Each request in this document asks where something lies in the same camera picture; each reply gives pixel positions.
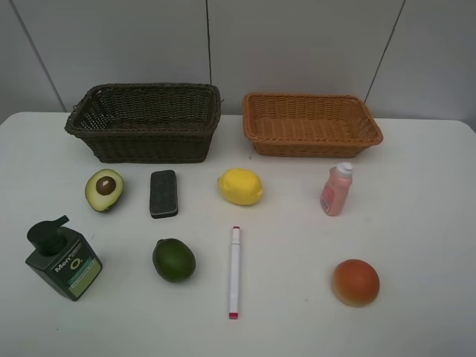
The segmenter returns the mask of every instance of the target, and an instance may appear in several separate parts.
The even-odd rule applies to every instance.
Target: orange wicker basket
[[[353,158],[382,132],[350,95],[252,93],[243,100],[245,136],[261,155]]]

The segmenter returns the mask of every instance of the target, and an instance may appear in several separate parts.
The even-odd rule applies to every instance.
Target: pink bottle
[[[341,214],[352,184],[352,170],[350,162],[341,162],[330,169],[329,179],[321,194],[321,206],[328,216]]]

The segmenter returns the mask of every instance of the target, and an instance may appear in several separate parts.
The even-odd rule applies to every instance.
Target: avocado half
[[[124,189],[122,177],[114,170],[97,171],[86,184],[85,195],[91,208],[107,211],[119,199]]]
[[[158,274],[171,283],[190,278],[196,267],[193,252],[185,243],[173,238],[157,242],[152,261]]]

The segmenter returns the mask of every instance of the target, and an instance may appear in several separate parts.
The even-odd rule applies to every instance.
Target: basket rim
[[[87,129],[80,128],[74,125],[74,121],[82,114],[88,100],[90,100],[96,93],[103,89],[116,89],[116,88],[129,88],[129,89],[143,89],[143,88],[191,88],[191,89],[207,89],[210,94],[213,95],[215,112],[213,117],[209,120],[207,125],[200,129],[173,129],[173,128],[147,128],[147,129]],[[153,135],[153,136],[171,136],[171,135],[180,135],[180,136],[208,136],[213,134],[216,127],[218,126],[220,115],[221,115],[221,97],[219,90],[216,86],[211,84],[201,84],[201,83],[107,83],[100,84],[90,88],[81,101],[73,107],[73,111],[68,116],[66,121],[65,131],[71,135],[77,137],[87,137],[87,136],[115,136],[115,135]]]
[[[249,109],[249,100],[253,97],[313,97],[313,98],[339,98],[339,99],[348,99],[355,100],[361,109],[364,111],[367,118],[367,122],[373,127],[376,131],[376,138],[368,140],[359,140],[359,139],[287,139],[287,138],[268,138],[254,134],[251,131],[250,123],[250,109]],[[243,129],[245,136],[248,140],[256,144],[270,144],[270,145],[320,145],[326,147],[371,147],[379,145],[383,141],[383,134],[379,126],[375,122],[375,119],[371,115],[365,103],[358,97],[349,94],[300,94],[300,93],[259,93],[252,92],[248,93],[243,98]]]

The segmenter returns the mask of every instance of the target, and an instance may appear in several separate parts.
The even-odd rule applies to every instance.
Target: green bottle
[[[82,234],[62,227],[69,219],[35,224],[27,238],[35,251],[26,263],[62,296],[73,301],[92,284],[103,264]]]

